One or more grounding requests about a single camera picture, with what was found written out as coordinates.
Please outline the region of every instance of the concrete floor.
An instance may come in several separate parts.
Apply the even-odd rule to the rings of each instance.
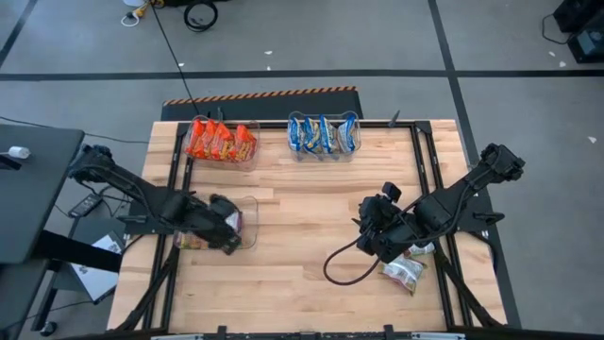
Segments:
[[[561,0],[437,0],[458,70],[578,70],[566,46],[544,41],[541,18]],[[0,0],[0,46],[26,0]],[[195,34],[174,8],[159,17],[184,71],[444,70],[428,0],[232,0],[217,25]],[[152,13],[125,28],[120,0],[39,0],[2,74],[174,72]],[[553,22],[549,34],[562,38]],[[192,79],[194,96],[355,85],[366,118],[458,119],[446,77],[360,76]],[[490,190],[507,215],[499,233],[526,329],[604,333],[604,119],[601,77],[461,78],[478,150],[507,144],[527,161],[521,182]],[[179,80],[0,81],[0,115],[140,140],[163,100],[186,97]],[[592,144],[588,136],[596,137]],[[102,142],[140,173],[144,145]],[[64,210],[87,192],[67,182]],[[53,212],[48,228],[71,224]],[[55,306],[86,299],[60,293]],[[52,313],[61,338],[105,329],[111,299]],[[25,325],[22,339],[38,338]]]

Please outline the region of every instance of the clear plastic container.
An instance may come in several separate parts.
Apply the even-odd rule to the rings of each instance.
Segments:
[[[185,136],[184,142],[184,150],[187,156],[194,158],[197,162],[199,162],[202,166],[207,166],[211,168],[225,169],[225,170],[239,170],[239,171],[253,171],[256,168],[256,163],[258,161],[258,153],[260,151],[260,124],[256,121],[245,121],[245,122],[218,122],[216,120],[212,120],[213,124],[218,125],[219,123],[223,123],[228,130],[231,132],[233,138],[236,138],[237,128],[238,126],[244,126],[253,136],[254,142],[249,142],[245,145],[245,150],[249,151],[240,151],[235,155],[235,158],[230,156],[225,156],[221,160],[213,159],[211,156],[204,155],[200,157],[198,153],[195,152],[195,145],[197,141],[202,141],[204,137],[197,138],[196,133],[193,131],[193,127],[195,122],[199,122],[203,124],[204,129],[207,128],[208,119],[205,116],[196,116],[193,118],[191,125],[189,126],[189,130],[187,131],[187,135]],[[215,133],[211,136],[208,135],[206,140],[203,140],[204,145],[210,145],[214,142],[216,138]]]
[[[312,153],[302,146],[300,150],[295,150],[290,146],[290,150],[292,150],[292,158],[298,162],[350,162],[354,158],[354,154],[357,150],[361,148],[361,125],[359,123],[359,116],[354,111],[346,111],[341,114],[324,114],[323,115],[329,123],[335,127],[335,136],[337,141],[337,149],[333,153],[328,153],[324,148],[317,153]],[[290,131],[290,126],[292,124],[292,118],[295,118],[303,127],[305,118],[309,117],[313,121],[319,123],[321,115],[319,114],[304,114],[300,111],[294,111],[290,113],[288,117],[288,131]],[[354,150],[343,151],[341,133],[339,127],[346,122],[348,119],[354,119],[354,126],[352,129],[351,137],[355,140]]]
[[[200,199],[205,202],[209,201],[208,197],[200,197]],[[239,235],[242,237],[242,243],[238,250],[249,249],[256,244],[258,238],[258,201],[253,196],[231,199],[231,201],[237,206],[237,209],[239,209],[239,212],[241,213],[240,217],[242,219],[239,230]],[[173,243],[180,249],[220,250],[208,247],[208,242],[195,236],[191,231],[175,232]]]

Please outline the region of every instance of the snack bag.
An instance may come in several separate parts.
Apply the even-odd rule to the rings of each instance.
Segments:
[[[199,119],[193,120],[191,123],[190,135],[188,136],[189,142],[187,143],[187,147],[185,148],[185,152],[188,155],[194,156],[197,150],[197,144],[201,144],[201,135],[204,133],[205,126]]]
[[[201,123],[202,133],[201,137],[197,139],[195,147],[193,148],[193,155],[196,158],[208,159],[210,157],[211,142],[214,139],[216,133],[216,122],[209,119],[206,124]]]
[[[304,149],[313,154],[322,152],[319,124],[309,117],[304,118]]]
[[[254,157],[256,150],[256,138],[244,125],[237,126],[235,132],[235,146],[228,152],[230,158],[235,162],[244,162]]]
[[[405,259],[399,256],[394,261],[385,264],[382,268],[382,274],[388,275],[391,279],[398,281],[407,288],[411,296],[415,293],[415,287],[422,272],[424,265],[411,259]]]
[[[302,123],[298,122],[298,120],[293,117],[290,118],[290,124],[287,125],[287,141],[291,150],[302,150],[302,144],[304,143],[304,127]]]
[[[230,160],[229,151],[235,145],[235,137],[224,123],[218,123],[211,141],[211,157],[218,161]]]
[[[406,258],[409,258],[411,256],[429,254],[432,251],[434,251],[434,244],[432,244],[430,242],[424,247],[419,247],[416,245],[410,246],[409,249],[407,249],[403,252],[403,254],[405,255]]]
[[[348,153],[357,149],[355,117],[348,116],[346,121],[338,127],[338,141],[342,152]]]
[[[323,114],[321,114],[319,120],[319,128],[321,129],[321,146],[323,147],[323,150],[328,154],[337,152],[339,148],[338,141],[336,141],[336,128],[333,127],[333,125]]]

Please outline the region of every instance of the black metal frame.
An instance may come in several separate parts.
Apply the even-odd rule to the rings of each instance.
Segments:
[[[186,133],[186,130],[189,126],[189,123],[179,123],[178,124],[178,128],[177,128],[177,136],[176,136],[176,143],[175,143],[175,151],[174,151],[174,155],[173,155],[173,161],[171,164],[171,168],[170,168],[170,177],[168,178],[168,183],[169,185],[173,185],[176,182],[176,172],[177,172],[177,168],[178,168],[178,160],[179,160],[179,154],[180,154],[180,150],[181,150],[181,146],[182,146],[182,140],[184,137],[184,134]],[[285,129],[287,128],[287,122],[286,121],[274,121],[274,122],[262,122],[260,121],[260,128],[261,129],[276,129],[276,128],[280,128],[280,129]],[[428,143],[428,154],[430,157],[430,165],[432,166],[432,173],[434,174],[435,177],[435,183],[437,187],[442,187],[443,186],[443,181],[442,181],[442,175],[440,172],[440,167],[438,166],[438,159],[436,158],[436,149],[434,146],[434,140],[432,138],[432,134],[431,134],[431,125],[429,121],[402,121],[402,122],[395,122],[394,124],[390,124],[387,121],[361,121],[361,128],[408,128],[409,132],[411,134],[411,141],[413,144],[413,151],[415,154],[415,160],[416,160],[416,166],[417,166],[417,172],[418,172],[418,177],[419,177],[419,182],[420,182],[420,186],[422,189],[422,194],[428,194],[429,193],[429,188],[428,188],[428,177],[426,174],[426,167],[424,164],[424,155],[422,153],[422,147],[420,145],[420,140],[419,140],[419,133],[418,132],[423,132],[426,136],[426,141]],[[192,179],[192,174],[193,174],[193,159],[191,158],[187,158],[187,163],[185,166],[185,174],[184,174],[184,178],[183,178],[183,183],[182,183],[182,190],[189,190],[190,189],[190,185],[191,185],[191,179]],[[461,274],[461,264],[460,264],[460,260],[459,260],[459,254],[457,252],[457,246],[455,245],[455,239],[453,237],[451,237],[451,241],[449,241],[447,239],[447,245],[449,247],[449,256],[451,259],[451,262],[454,264],[454,267],[456,268],[456,270],[458,271],[459,274]],[[152,268],[152,272],[155,272],[156,270],[159,270],[160,267],[160,263],[161,260],[163,258],[163,243],[161,244],[161,251],[157,251],[156,250],[156,257],[154,259],[154,267]],[[447,285],[447,281],[446,281],[446,274],[444,272],[444,270],[439,266],[438,262],[435,261],[436,263],[436,272],[437,272],[437,280],[438,280],[438,285],[439,285],[439,291],[440,291],[440,295],[441,295],[441,302],[443,305],[443,312],[444,312],[444,317],[445,317],[445,324],[447,329],[450,329],[451,327],[455,326],[455,320],[454,320],[454,316],[453,316],[453,310],[451,307],[451,297],[449,295],[449,291],[448,291],[448,285]],[[163,308],[162,308],[162,314],[161,314],[161,327],[167,329],[169,327],[170,324],[170,316],[172,313],[172,302],[173,302],[173,298],[174,298],[174,289],[176,286],[176,272],[177,272],[177,265],[175,266],[174,270],[169,274],[168,277],[168,281],[166,284],[166,293],[165,293],[165,297],[164,297],[164,303],[163,303]],[[460,303],[461,303],[461,314],[463,316],[463,325],[464,326],[471,326],[471,315],[469,312],[469,309],[467,308],[467,305],[465,303],[465,301],[463,301],[462,297],[460,296]],[[151,318],[153,316],[153,304],[151,304],[147,311],[145,316],[147,317],[145,320],[148,320],[148,323],[143,323],[143,328],[144,329],[149,329],[151,326]],[[364,337],[364,334],[370,334],[368,335],[369,337],[379,337],[382,338],[383,337],[383,333],[382,332],[372,332],[372,333],[358,333],[358,332],[354,332],[355,336],[361,336]],[[410,333],[397,333],[397,337],[403,335],[403,334],[410,334]],[[284,334],[254,334],[255,337],[279,337],[279,336],[283,336]]]

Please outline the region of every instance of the wooden tabletop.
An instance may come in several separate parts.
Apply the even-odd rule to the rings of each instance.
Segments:
[[[467,172],[460,136],[453,120],[431,124],[448,186]],[[173,122],[153,126],[143,177],[154,184],[167,182],[176,127]],[[426,141],[420,138],[427,160]],[[231,256],[216,250],[181,251],[170,332],[216,332],[219,325],[227,325],[229,332],[380,332],[384,324],[399,332],[445,329],[431,255],[418,258],[428,269],[413,297],[378,270],[347,287],[323,276],[326,257],[358,237],[350,218],[357,216],[364,197],[378,193],[384,181],[402,190],[401,207],[421,194],[408,129],[366,128],[361,139],[352,162],[298,163],[290,155],[286,131],[267,129],[261,132],[255,171],[193,166],[191,190],[258,200],[258,239]],[[181,163],[177,188],[184,173]],[[429,166],[427,170],[433,190]],[[455,237],[467,285],[495,319],[505,322],[488,247],[462,232]],[[148,287],[156,242],[157,236],[145,236],[125,255],[109,329],[126,319]],[[330,274],[352,280],[374,260],[353,247],[332,261]],[[456,323],[461,324],[450,282],[449,290]],[[162,290],[154,326],[159,324],[163,295]]]

